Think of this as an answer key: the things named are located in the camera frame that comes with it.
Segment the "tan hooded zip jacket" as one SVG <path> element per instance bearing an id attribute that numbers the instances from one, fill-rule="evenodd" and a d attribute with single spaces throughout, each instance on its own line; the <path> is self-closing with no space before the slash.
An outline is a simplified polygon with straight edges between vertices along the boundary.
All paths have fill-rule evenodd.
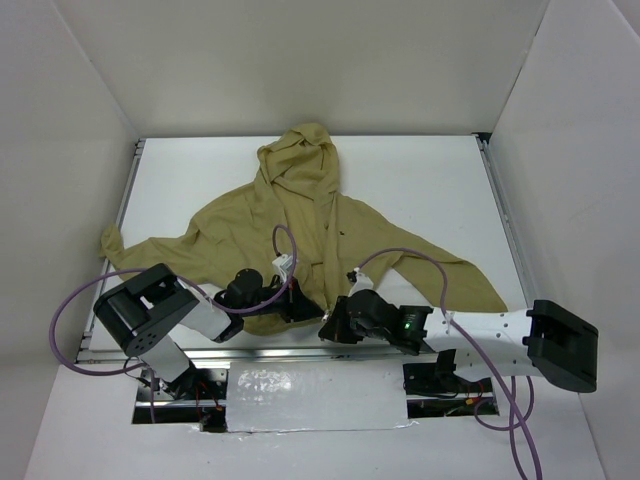
<path id="1" fill-rule="evenodd" d="M 117 270 L 164 263 L 197 284 L 224 287 L 244 268 L 271 272 L 280 247 L 297 253 L 296 279 L 323 310 L 348 292 L 347 272 L 363 264 L 374 282 L 397 271 L 435 306 L 505 311 L 474 264 L 341 193 L 338 151 L 322 125 L 291 128 L 257 158 L 255 179 L 201 208 L 181 236 L 150 237 L 106 256 Z"/>

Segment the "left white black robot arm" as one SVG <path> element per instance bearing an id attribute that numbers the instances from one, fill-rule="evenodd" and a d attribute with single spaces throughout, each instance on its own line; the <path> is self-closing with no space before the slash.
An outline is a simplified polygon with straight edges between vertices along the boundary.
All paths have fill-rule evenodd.
<path id="1" fill-rule="evenodd" d="M 159 385 L 176 400 L 196 400 L 220 394 L 171 340 L 170 331 L 182 324 L 216 343 L 224 343 L 244 329 L 245 319 L 275 315 L 287 325 L 317 319 L 323 310 L 302 292 L 289 267 L 276 269 L 269 284 L 254 269 L 243 269 L 216 293 L 200 299 L 183 286 L 165 264 L 158 264 L 101 295 L 93 311 L 128 358 L 148 365 Z"/>

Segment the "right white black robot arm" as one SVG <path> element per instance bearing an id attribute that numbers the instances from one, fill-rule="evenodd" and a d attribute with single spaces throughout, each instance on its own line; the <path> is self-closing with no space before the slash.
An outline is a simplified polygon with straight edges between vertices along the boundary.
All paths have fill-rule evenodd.
<path id="1" fill-rule="evenodd" d="M 443 314 L 395 306 L 365 289 L 339 297 L 319 336 L 339 344 L 380 340 L 412 356 L 435 353 L 435 379 L 446 391 L 497 375 L 539 376 L 575 393 L 597 389 L 597 328 L 550 300 L 506 313 Z"/>

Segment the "white foil covered panel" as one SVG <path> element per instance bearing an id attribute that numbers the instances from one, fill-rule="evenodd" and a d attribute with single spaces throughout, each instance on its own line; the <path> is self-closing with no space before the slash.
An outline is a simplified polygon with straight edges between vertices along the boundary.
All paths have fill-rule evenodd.
<path id="1" fill-rule="evenodd" d="M 410 424 L 398 360 L 230 366 L 230 432 L 390 430 Z"/>

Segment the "right aluminium side rail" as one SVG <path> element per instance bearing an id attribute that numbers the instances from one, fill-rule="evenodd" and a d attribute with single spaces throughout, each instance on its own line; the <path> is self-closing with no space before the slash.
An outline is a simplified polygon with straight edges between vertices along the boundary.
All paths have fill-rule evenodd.
<path id="1" fill-rule="evenodd" d="M 528 305 L 532 305 L 534 300 L 537 298 L 537 289 L 529 272 L 529 268 L 523 254 L 522 245 L 516 232 L 514 217 L 510 211 L 506 198 L 506 191 L 503 188 L 499 171 L 491 152 L 490 140 L 492 134 L 490 132 L 476 132 L 473 136 L 478 144 L 485 171 L 493 191 L 524 299 Z"/>

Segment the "aluminium side rail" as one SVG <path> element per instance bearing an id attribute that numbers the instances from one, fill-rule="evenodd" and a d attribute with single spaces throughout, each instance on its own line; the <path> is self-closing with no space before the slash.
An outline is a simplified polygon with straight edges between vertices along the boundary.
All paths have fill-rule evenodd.
<path id="1" fill-rule="evenodd" d="M 491 152 L 490 140 L 492 134 L 490 132 L 476 132 L 473 136 L 478 144 L 485 171 L 493 191 L 524 299 L 528 305 L 532 305 L 534 300 L 537 298 L 537 289 L 529 272 L 529 268 L 523 254 L 522 245 L 516 232 L 514 217 L 510 211 L 506 198 L 506 191 L 503 188 L 499 171 Z"/>
<path id="2" fill-rule="evenodd" d="M 123 240 L 121 231 L 123 228 L 123 222 L 126 217 L 126 211 L 128 208 L 129 200 L 132 195 L 140 161 L 144 153 L 145 144 L 146 144 L 145 139 L 139 139 L 135 145 L 133 160 L 132 160 L 129 173 L 126 179 L 124 192 L 118 207 L 116 218 L 105 229 L 105 231 L 100 237 L 99 253 L 102 259 L 104 260 L 102 270 L 100 272 L 101 275 L 116 271 L 116 268 L 113 266 L 112 262 L 110 261 L 110 256 L 106 256 L 106 252 L 108 249 L 113 250 L 113 249 L 118 249 L 120 247 L 124 247 L 124 240 Z M 93 311 L 93 307 L 90 307 L 87 323 L 86 323 L 84 333 L 82 335 L 82 340 L 80 343 L 81 351 L 89 350 L 91 348 L 92 337 L 96 332 L 100 330 L 101 330 L 100 322 Z"/>

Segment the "left aluminium side rail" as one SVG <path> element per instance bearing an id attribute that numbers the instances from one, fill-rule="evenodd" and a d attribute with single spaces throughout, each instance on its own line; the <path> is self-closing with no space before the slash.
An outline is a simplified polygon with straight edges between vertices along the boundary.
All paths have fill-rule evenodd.
<path id="1" fill-rule="evenodd" d="M 113 250 L 113 249 L 118 249 L 120 247 L 124 247 L 124 240 L 123 240 L 121 231 L 123 228 L 123 222 L 126 217 L 126 211 L 128 208 L 129 200 L 132 195 L 140 161 L 144 153 L 145 144 L 146 144 L 145 139 L 139 139 L 135 145 L 133 160 L 132 160 L 129 173 L 126 179 L 124 192 L 118 207 L 116 218 L 105 229 L 105 231 L 100 237 L 99 253 L 102 259 L 104 260 L 102 270 L 100 272 L 101 275 L 116 271 L 116 268 L 113 266 L 112 262 L 110 261 L 110 256 L 106 256 L 106 252 L 108 249 Z M 87 323 L 86 323 L 84 333 L 82 335 L 82 340 L 80 343 L 81 351 L 89 350 L 91 348 L 92 337 L 96 332 L 100 330 L 101 330 L 100 322 L 93 311 L 93 307 L 90 307 Z"/>

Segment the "front aluminium rail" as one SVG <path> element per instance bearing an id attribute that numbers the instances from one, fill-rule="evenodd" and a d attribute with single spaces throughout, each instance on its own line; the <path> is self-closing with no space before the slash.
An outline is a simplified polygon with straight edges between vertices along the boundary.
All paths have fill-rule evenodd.
<path id="1" fill-rule="evenodd" d="M 391 346 L 351 346 L 348 348 L 267 348 L 267 349 L 187 349 L 186 355 L 194 363 L 232 362 L 232 361 L 303 361 L 330 359 L 381 359 L 399 357 L 409 361 L 418 358 L 435 360 L 435 353 L 422 353 L 420 356 L 403 354 Z"/>

